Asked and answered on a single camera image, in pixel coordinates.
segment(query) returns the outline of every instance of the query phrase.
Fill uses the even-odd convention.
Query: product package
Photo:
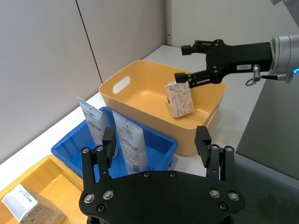
[[[148,170],[143,129],[112,112],[128,174]]]
[[[18,184],[2,199],[8,210],[22,224],[61,224],[65,215],[52,202]]]
[[[104,131],[106,127],[108,127],[108,122],[103,112],[89,105],[84,100],[80,98],[78,99],[95,146],[103,145],[102,139],[103,139]],[[118,154],[118,149],[116,147],[113,158],[115,158],[117,154]]]
[[[178,118],[194,111],[189,84],[176,83],[176,81],[166,83],[165,91],[170,113]]]

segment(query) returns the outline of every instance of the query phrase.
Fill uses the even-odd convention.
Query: paper box
[[[65,215],[48,199],[18,184],[2,202],[22,224],[61,224]]]
[[[165,84],[165,91],[171,115],[175,118],[194,111],[191,92],[188,83]]]

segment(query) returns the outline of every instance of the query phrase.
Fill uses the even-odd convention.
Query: bin handle hole
[[[131,79],[129,76],[124,77],[121,81],[119,81],[117,84],[113,86],[113,93],[117,94],[120,91],[122,91],[125,87],[127,87],[130,84],[130,81]]]

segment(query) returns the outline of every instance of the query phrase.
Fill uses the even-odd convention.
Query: screw
[[[104,204],[100,204],[97,210],[99,213],[102,213],[106,210],[106,206]]]
[[[97,147],[97,151],[102,151],[103,150],[103,146],[99,146],[99,147]]]
[[[228,197],[233,201],[239,200],[239,196],[235,192],[229,192]]]
[[[94,194],[88,194],[84,197],[84,203],[90,203],[94,200]]]
[[[218,197],[220,197],[220,192],[215,189],[212,189],[212,190],[210,190],[210,195],[214,198],[218,198]]]
[[[84,148],[84,149],[82,150],[83,153],[88,153],[88,151],[89,151],[89,148]]]
[[[232,152],[233,149],[232,149],[231,147],[227,147],[227,148],[226,148],[226,151],[228,151],[228,152]]]
[[[216,146],[216,145],[212,145],[212,149],[217,150],[217,149],[218,149],[218,146]]]
[[[103,193],[103,198],[105,200],[109,200],[112,197],[113,197],[113,191],[111,191],[111,190],[107,190]]]
[[[228,206],[225,204],[225,203],[220,203],[219,204],[219,208],[221,209],[221,210],[224,210],[224,211],[226,211],[227,209],[228,209]]]
[[[170,172],[169,176],[170,177],[175,177],[177,174],[175,172]]]
[[[144,177],[149,177],[149,176],[150,176],[150,173],[149,173],[149,172],[145,172],[145,173],[143,174],[143,176],[144,176]]]

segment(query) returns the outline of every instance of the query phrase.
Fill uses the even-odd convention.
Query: table
[[[195,72],[206,69],[205,58],[204,54],[182,56],[179,48],[162,45],[148,55],[145,60]],[[237,148],[264,84],[264,81],[261,80],[251,87],[246,87],[245,82],[250,78],[252,78],[250,73],[230,74],[224,77],[223,82],[227,85],[227,89],[220,103],[219,111],[209,126],[213,143],[222,147],[231,145]],[[87,102],[96,108],[105,106],[99,93]],[[0,164],[0,190],[43,157],[51,154],[51,148],[84,119],[82,110],[78,107]],[[201,176],[206,175],[206,169],[198,155],[189,157],[175,155],[173,164],[171,168],[174,170]]]

